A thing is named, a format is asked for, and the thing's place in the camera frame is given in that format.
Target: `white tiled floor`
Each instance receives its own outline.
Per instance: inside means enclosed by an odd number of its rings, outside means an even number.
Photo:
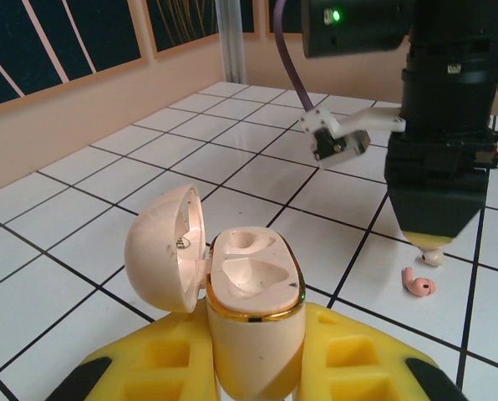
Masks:
[[[339,119],[374,104],[310,96]],[[125,235],[159,195],[193,182],[209,242],[270,226],[292,246],[308,301],[429,354],[470,401],[498,401],[498,170],[479,255],[477,216],[445,264],[427,267],[384,202],[389,133],[372,132],[363,158],[316,170],[301,113],[293,91],[216,84],[1,189],[0,400],[46,398],[89,353],[166,314],[133,291]],[[432,297],[404,291],[408,265],[434,279]]]

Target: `earbud charging case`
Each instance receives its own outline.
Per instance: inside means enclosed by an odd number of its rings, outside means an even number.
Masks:
[[[286,241],[261,227],[225,230],[206,260],[193,185],[162,195],[136,219],[124,249],[132,287],[146,302],[193,312],[206,289],[214,365],[234,399],[282,400],[301,374],[305,285]]]

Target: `robot end effector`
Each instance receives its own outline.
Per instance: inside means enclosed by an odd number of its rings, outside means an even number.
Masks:
[[[316,108],[302,126],[324,168],[364,153],[368,130],[392,131],[385,179],[401,230],[423,249],[451,242],[485,205],[488,170],[498,164],[489,127],[498,1],[302,0],[302,33],[308,58],[392,50],[409,35],[401,109],[337,122]]]

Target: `wall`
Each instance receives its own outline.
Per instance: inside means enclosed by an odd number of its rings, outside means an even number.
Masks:
[[[254,85],[291,89],[275,41],[266,36],[266,9],[267,2],[260,0],[260,38],[245,40],[247,81]],[[287,36],[292,61],[307,90],[401,103],[401,70],[405,66],[408,42],[388,53],[306,60],[301,39],[295,38],[300,35]],[[498,114],[498,97],[494,111]]]
[[[0,188],[223,80],[217,40],[155,59],[141,1],[131,3],[146,61],[0,113]]]

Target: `earbud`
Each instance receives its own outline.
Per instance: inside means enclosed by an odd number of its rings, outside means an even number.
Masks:
[[[413,280],[412,267],[406,267],[401,272],[401,279],[409,292],[417,297],[425,297],[436,291],[436,285],[429,278],[416,278]]]
[[[442,263],[444,263],[444,253],[440,249],[424,251],[422,261],[431,266],[442,266]]]

